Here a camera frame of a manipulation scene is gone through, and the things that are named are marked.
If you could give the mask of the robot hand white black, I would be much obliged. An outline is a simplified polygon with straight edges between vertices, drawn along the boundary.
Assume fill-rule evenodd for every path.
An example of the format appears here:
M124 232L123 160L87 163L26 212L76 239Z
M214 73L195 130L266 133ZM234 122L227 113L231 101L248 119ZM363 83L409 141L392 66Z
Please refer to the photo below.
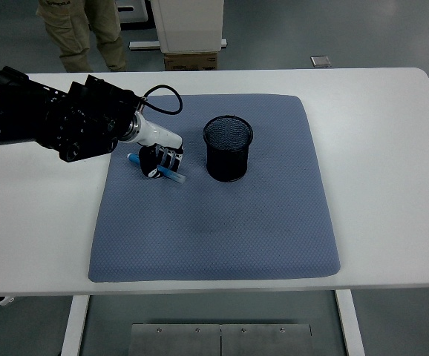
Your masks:
M141 146L138 156L142 173L148 178L161 177L159 166L177 172L184 152L182 138L147 121L140 113L136 113L135 118L137 135L134 138Z

